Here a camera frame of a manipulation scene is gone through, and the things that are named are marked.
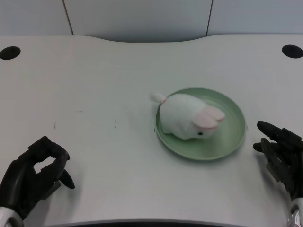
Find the table surface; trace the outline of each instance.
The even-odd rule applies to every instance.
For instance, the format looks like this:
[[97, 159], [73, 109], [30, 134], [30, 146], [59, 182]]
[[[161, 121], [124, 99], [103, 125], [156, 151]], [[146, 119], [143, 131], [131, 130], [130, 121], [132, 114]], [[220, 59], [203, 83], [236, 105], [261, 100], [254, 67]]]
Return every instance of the table surface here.
[[[117, 43], [86, 36], [0, 37], [0, 179], [42, 136], [70, 154], [76, 189], [39, 202], [26, 226], [176, 219], [284, 227], [289, 198], [252, 149], [257, 121], [303, 135], [303, 35], [218, 35], [180, 43]], [[247, 120], [243, 146], [214, 162], [183, 159], [154, 132], [157, 104], [186, 87], [222, 92]]]

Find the black circular hole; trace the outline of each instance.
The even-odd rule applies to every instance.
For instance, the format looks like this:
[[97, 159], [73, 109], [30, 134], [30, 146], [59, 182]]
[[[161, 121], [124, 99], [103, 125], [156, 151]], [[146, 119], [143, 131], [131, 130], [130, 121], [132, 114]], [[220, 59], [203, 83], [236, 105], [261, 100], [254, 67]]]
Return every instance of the black circular hole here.
[[283, 54], [290, 58], [301, 58], [303, 57], [303, 50], [295, 45], [286, 45], [282, 48]]
[[7, 48], [4, 48], [0, 52], [0, 58], [3, 60], [11, 60], [13, 58], [16, 58], [20, 54], [21, 50], [19, 47], [16, 46], [10, 46]]

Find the panel seam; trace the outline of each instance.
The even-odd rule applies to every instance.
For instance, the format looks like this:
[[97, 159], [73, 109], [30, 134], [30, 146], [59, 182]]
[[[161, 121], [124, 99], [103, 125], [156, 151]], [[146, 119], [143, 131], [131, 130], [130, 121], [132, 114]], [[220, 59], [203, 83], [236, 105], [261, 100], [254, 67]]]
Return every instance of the panel seam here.
[[70, 21], [70, 18], [68, 16], [68, 13], [67, 13], [67, 9], [66, 9], [66, 5], [65, 5], [64, 0], [62, 0], [62, 2], [63, 2], [63, 6], [64, 6], [66, 17], [67, 17], [67, 21], [68, 21], [68, 24], [69, 24], [70, 29], [71, 29], [71, 34], [74, 35], [74, 32], [72, 31], [72, 27], [71, 27], [71, 21]]
[[208, 34], [208, 28], [209, 28], [209, 22], [210, 22], [210, 16], [212, 14], [212, 9], [213, 9], [213, 3], [214, 3], [214, 0], [212, 0], [212, 4], [210, 6], [210, 12], [209, 12], [209, 18], [208, 18], [208, 23], [207, 23], [207, 30], [206, 30], [206, 36]]

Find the white plush rabbit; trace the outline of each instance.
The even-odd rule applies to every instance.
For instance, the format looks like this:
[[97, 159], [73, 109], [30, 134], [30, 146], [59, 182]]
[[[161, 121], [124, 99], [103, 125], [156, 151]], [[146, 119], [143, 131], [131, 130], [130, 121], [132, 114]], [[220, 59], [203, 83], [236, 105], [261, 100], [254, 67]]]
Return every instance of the white plush rabbit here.
[[153, 93], [152, 99], [161, 103], [160, 121], [164, 133], [181, 139], [207, 138], [213, 135], [225, 114], [196, 97], [175, 94], [168, 98]]

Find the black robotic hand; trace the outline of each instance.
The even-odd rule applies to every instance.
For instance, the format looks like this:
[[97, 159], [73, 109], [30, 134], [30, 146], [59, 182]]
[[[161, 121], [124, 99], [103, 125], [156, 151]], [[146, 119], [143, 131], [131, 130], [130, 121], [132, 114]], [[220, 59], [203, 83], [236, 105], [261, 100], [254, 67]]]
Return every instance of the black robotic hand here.
[[267, 169], [277, 181], [285, 185], [291, 200], [303, 197], [302, 138], [267, 122], [259, 121], [257, 127], [276, 143], [262, 138], [253, 148], [264, 153], [268, 161]]
[[[48, 157], [55, 161], [36, 173], [34, 165]], [[28, 147], [28, 151], [14, 160], [0, 185], [0, 207], [15, 211], [24, 220], [40, 200], [45, 200], [60, 186], [75, 185], [64, 169], [69, 154], [46, 136]]]

